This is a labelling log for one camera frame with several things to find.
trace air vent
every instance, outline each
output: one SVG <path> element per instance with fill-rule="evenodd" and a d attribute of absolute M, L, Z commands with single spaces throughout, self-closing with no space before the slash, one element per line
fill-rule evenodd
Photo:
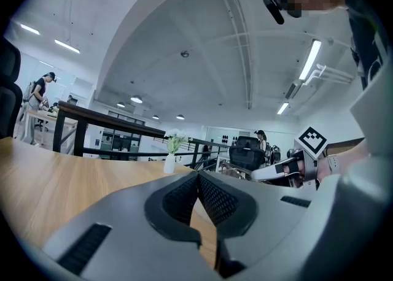
<path fill-rule="evenodd" d="M 288 202 L 289 204 L 293 204 L 304 208 L 308 208 L 308 206 L 311 204 L 311 201 L 309 200 L 304 200 L 304 199 L 290 197 L 290 196 L 283 196 L 281 198 L 281 201 Z"/>
<path fill-rule="evenodd" d="M 60 258 L 58 264 L 73 274 L 79 275 L 111 229 L 106 225 L 92 225 Z"/>
<path fill-rule="evenodd" d="M 296 85 L 294 83 L 292 83 L 290 88 L 289 88 L 289 90 L 288 90 L 288 92 L 287 92 L 287 94 L 285 95 L 286 99 L 290 98 L 290 96 L 291 96 L 292 92 L 294 92 L 295 88 L 296 88 Z"/>

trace window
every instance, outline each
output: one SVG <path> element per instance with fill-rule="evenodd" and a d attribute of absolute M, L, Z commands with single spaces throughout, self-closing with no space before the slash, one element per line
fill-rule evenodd
<path fill-rule="evenodd" d="M 127 117 L 112 111 L 108 111 L 108 115 L 118 118 L 120 120 L 145 125 L 144 121 L 137 120 L 132 117 Z M 132 134 L 124 131 L 117 131 L 110 128 L 104 128 L 103 138 L 101 141 L 101 150 L 124 151 L 124 152 L 138 152 L 141 135 Z M 107 159 L 108 156 L 101 155 L 102 159 Z M 131 156 L 129 160 L 135 160 L 137 157 Z"/>

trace person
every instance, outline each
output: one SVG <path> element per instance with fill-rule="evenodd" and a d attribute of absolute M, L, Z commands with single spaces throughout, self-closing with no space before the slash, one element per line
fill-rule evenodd
<path fill-rule="evenodd" d="M 259 139 L 259 147 L 261 148 L 261 150 L 266 151 L 266 134 L 264 131 L 262 131 L 261 129 L 255 132 L 257 134 L 257 137 Z"/>
<path fill-rule="evenodd" d="M 28 99 L 30 98 L 31 90 L 33 89 L 35 84 L 36 84 L 35 81 L 29 83 L 29 85 L 27 86 L 25 92 L 23 93 L 22 105 L 20 107 L 20 110 L 19 110 L 19 113 L 18 113 L 18 117 L 17 117 L 18 121 L 22 121 L 23 117 L 25 116 L 26 108 L 27 108 L 27 105 L 28 105 Z"/>
<path fill-rule="evenodd" d="M 43 95 L 47 89 L 47 83 L 51 83 L 52 81 L 54 81 L 55 77 L 56 75 L 54 72 L 49 72 L 48 74 L 42 76 L 39 80 L 37 80 L 33 89 L 31 90 L 31 95 L 28 99 L 28 105 L 26 108 L 27 111 L 38 110 L 40 103 L 44 101 Z M 39 145 L 34 141 L 34 122 L 35 122 L 35 118 L 30 117 L 29 123 L 27 124 L 28 135 L 27 136 L 22 135 L 21 140 L 31 145 Z"/>
<path fill-rule="evenodd" d="M 208 147 L 208 145 L 204 145 L 202 152 L 209 152 L 209 151 L 211 151 L 211 147 Z M 210 157 L 209 154 L 204 154 L 204 155 L 202 155 L 202 160 L 208 160 L 209 157 Z M 209 166 L 209 161 L 205 161 L 203 163 L 203 167 L 206 167 L 206 166 Z"/>
<path fill-rule="evenodd" d="M 352 30 L 354 47 L 352 56 L 358 70 L 362 73 L 362 86 L 365 89 L 368 83 L 379 71 L 387 58 L 387 34 L 376 14 L 370 6 L 362 0 L 277 0 L 280 6 L 293 17 L 301 17 L 303 11 L 331 12 L 337 8 L 346 9 L 349 15 L 349 24 Z M 369 155 L 367 141 L 346 152 L 337 155 L 340 174 L 347 168 Z M 298 161 L 300 175 L 304 175 L 305 165 Z M 284 166 L 284 172 L 289 173 L 289 168 Z M 317 179 L 321 182 L 331 175 L 328 158 L 318 161 Z"/>

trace white vase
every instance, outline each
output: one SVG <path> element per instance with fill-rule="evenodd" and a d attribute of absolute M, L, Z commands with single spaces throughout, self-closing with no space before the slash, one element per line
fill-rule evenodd
<path fill-rule="evenodd" d="M 170 153 L 166 156 L 165 165 L 164 165 L 164 173 L 172 174 L 174 172 L 174 164 L 175 164 L 175 156 Z"/>

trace backpack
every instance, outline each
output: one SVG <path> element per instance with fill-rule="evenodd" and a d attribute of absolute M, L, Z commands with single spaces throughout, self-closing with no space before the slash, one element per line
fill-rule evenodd
<path fill-rule="evenodd" d="M 30 100 L 30 98 L 31 98 L 31 92 L 32 92 L 32 90 L 33 90 L 35 84 L 36 84 L 36 82 L 31 82 L 31 83 L 27 86 L 25 92 L 23 93 L 23 102 L 27 102 L 27 101 Z"/>

